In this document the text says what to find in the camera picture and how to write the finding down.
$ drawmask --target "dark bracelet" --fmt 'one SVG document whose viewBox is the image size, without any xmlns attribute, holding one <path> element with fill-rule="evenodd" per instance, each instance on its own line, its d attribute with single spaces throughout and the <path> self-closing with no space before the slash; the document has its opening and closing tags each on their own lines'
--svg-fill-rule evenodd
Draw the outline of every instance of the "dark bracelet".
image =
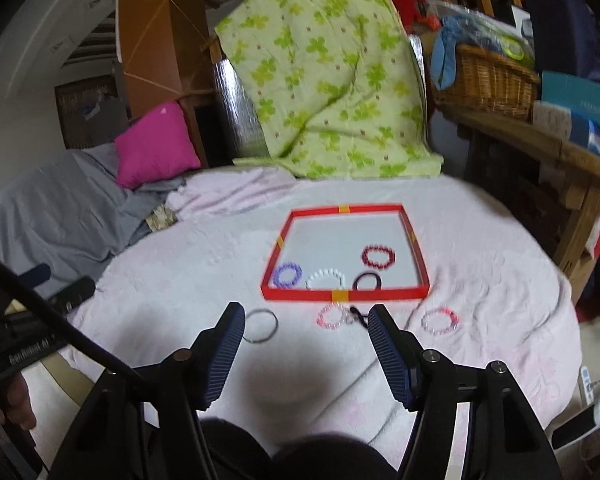
<svg viewBox="0 0 600 480">
<path fill-rule="evenodd" d="M 378 262 L 372 262 L 369 259 L 369 253 L 371 251 L 378 251 L 380 253 L 385 253 L 389 259 L 384 264 L 379 264 Z M 362 251 L 362 263 L 364 263 L 367 267 L 373 267 L 378 270 L 385 270 L 391 267 L 395 263 L 395 251 L 390 249 L 389 247 L 385 247 L 382 245 L 368 245 L 365 247 L 365 250 Z"/>
<path fill-rule="evenodd" d="M 353 280 L 353 290 L 358 290 L 358 282 L 365 276 L 373 276 L 376 279 L 376 288 L 374 290 L 382 288 L 382 279 L 380 278 L 380 275 L 377 272 L 368 270 L 366 272 L 363 272 L 362 274 L 359 274 L 358 277 L 355 280 Z"/>
<path fill-rule="evenodd" d="M 281 282 L 280 281 L 280 274 L 282 274 L 287 269 L 294 270 L 296 272 L 296 275 L 294 276 L 294 278 L 290 282 Z M 294 264 L 294 263 L 289 262 L 289 263 L 280 265 L 276 269 L 276 271 L 273 273 L 273 278 L 271 279 L 271 281 L 278 288 L 289 288 L 289 287 L 297 285 L 298 282 L 300 281 L 301 277 L 302 277 L 302 269 L 301 269 L 301 267 L 298 264 Z"/>
</svg>

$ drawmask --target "red frame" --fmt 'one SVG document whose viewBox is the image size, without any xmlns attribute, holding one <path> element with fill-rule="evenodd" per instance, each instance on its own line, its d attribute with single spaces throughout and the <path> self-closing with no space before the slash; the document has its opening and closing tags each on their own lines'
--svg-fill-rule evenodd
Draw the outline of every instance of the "red frame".
<svg viewBox="0 0 600 480">
<path fill-rule="evenodd" d="M 295 218 L 304 216 L 324 216 L 334 214 L 360 214 L 360 213 L 378 213 L 378 212 L 397 212 L 402 220 L 404 232 L 411 246 L 411 251 L 416 260 L 416 267 L 420 277 L 420 285 L 407 288 L 380 288 L 379 290 L 298 290 L 295 288 L 275 288 L 269 286 L 269 281 L 276 266 L 280 251 L 285 243 L 285 237 L 291 229 L 291 224 Z M 362 204 L 362 205 L 340 205 L 329 207 L 316 207 L 312 209 L 295 209 L 289 213 L 288 218 L 280 235 L 276 239 L 276 244 L 264 271 L 260 290 L 265 300 L 268 301 L 328 301 L 349 303 L 351 301 L 396 301 L 396 300 L 421 300 L 427 297 L 429 293 L 429 275 L 427 267 L 424 264 L 418 239 L 416 238 L 411 222 L 402 204 Z"/>
</svg>

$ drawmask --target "gray blanket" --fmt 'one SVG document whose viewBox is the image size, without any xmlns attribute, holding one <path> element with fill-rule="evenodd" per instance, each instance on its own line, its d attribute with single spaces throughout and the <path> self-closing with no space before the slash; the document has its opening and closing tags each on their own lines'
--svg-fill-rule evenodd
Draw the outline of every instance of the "gray blanket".
<svg viewBox="0 0 600 480">
<path fill-rule="evenodd" d="M 135 191 L 116 184 L 118 155 L 113 144 L 67 150 L 55 162 L 0 192 L 0 261 L 21 273 L 40 263 L 51 280 L 36 290 L 48 298 L 81 276 L 94 280 L 109 261 L 150 231 L 144 218 L 175 178 Z"/>
</svg>

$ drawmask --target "red beaded bracelet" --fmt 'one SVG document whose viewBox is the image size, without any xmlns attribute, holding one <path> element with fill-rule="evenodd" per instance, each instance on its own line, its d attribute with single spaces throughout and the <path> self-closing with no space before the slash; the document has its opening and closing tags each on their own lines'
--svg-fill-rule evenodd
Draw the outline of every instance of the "red beaded bracelet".
<svg viewBox="0 0 600 480">
<path fill-rule="evenodd" d="M 368 256 L 368 254 L 371 251 L 378 251 L 380 253 L 385 253 L 389 257 L 389 260 L 387 262 L 385 262 L 384 264 L 379 264 L 378 262 L 372 262 Z M 364 263 L 367 267 L 373 267 L 373 268 L 379 269 L 379 270 L 388 269 L 395 263 L 395 251 L 393 249 L 390 249 L 389 247 L 385 247 L 382 245 L 366 246 L 365 250 L 362 251 L 362 256 L 360 256 L 360 257 L 362 258 L 362 263 Z"/>
</svg>

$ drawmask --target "green floral fabric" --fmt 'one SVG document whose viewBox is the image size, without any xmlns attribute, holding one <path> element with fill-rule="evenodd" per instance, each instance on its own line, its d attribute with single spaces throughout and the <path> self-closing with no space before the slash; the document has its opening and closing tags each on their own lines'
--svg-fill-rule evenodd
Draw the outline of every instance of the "green floral fabric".
<svg viewBox="0 0 600 480">
<path fill-rule="evenodd" d="M 438 175 L 391 0 L 245 0 L 216 27 L 271 159 L 301 176 Z"/>
</svg>

